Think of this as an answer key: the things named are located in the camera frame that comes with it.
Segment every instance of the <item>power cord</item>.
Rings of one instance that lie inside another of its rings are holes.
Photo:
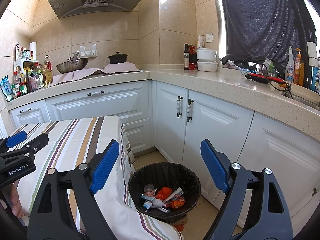
[[[263,72],[263,66],[266,68],[266,72],[267,72],[266,74]],[[281,91],[281,92],[284,92],[284,95],[285,95],[285,96],[286,96],[286,92],[289,92],[291,98],[293,99],[292,94],[291,94],[291,86],[289,86],[289,84],[288,84],[287,82],[284,81],[284,83],[285,83],[285,85],[286,85],[287,87],[286,87],[284,90],[281,90],[281,89],[279,89],[279,88],[276,88],[276,87],[271,83],[271,81],[268,80],[268,69],[267,69],[267,66],[266,66],[264,63],[262,63],[261,72],[262,72],[264,78],[266,79],[266,81],[267,81],[274,89],[276,89],[276,90],[278,90],[278,91]]]

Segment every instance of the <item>countertop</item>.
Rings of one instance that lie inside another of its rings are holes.
[[[6,104],[7,110],[78,90],[125,82],[156,80],[211,95],[252,109],[320,141],[320,112],[281,95],[270,85],[223,72],[158,70],[94,76],[55,85],[24,95]]]

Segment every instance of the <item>dark curtain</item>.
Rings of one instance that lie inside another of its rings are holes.
[[[227,27],[226,59],[269,58],[284,78],[289,46],[301,49],[308,78],[307,42],[315,26],[303,0],[222,0]]]

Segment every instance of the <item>black trash bag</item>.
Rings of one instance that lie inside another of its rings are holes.
[[[171,209],[169,213],[164,213],[156,208],[150,208],[144,212],[140,207],[146,200],[140,196],[144,194],[144,186],[151,183],[155,189],[158,189],[157,191],[163,187],[169,187],[173,191],[181,187],[184,191],[184,206],[179,209]],[[172,224],[183,219],[186,213],[196,206],[200,197],[201,185],[198,177],[181,164],[154,163],[137,170],[129,180],[128,189],[138,211]]]

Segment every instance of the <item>striped tablecloth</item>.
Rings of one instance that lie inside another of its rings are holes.
[[[54,167],[58,171],[73,170],[80,163],[89,162],[96,153],[103,152],[114,139],[120,146],[119,157],[104,188],[97,192],[95,199],[115,236],[118,240],[184,239],[171,225],[136,210],[127,188],[130,176],[135,172],[134,156],[117,116],[29,124],[14,133],[22,130],[27,132],[27,140],[12,150],[21,148],[41,133],[46,133],[49,137],[48,145],[35,155],[36,171],[16,182],[26,215],[31,213],[39,186],[49,168]],[[76,226],[79,231],[84,232],[73,191],[69,190],[68,195]]]

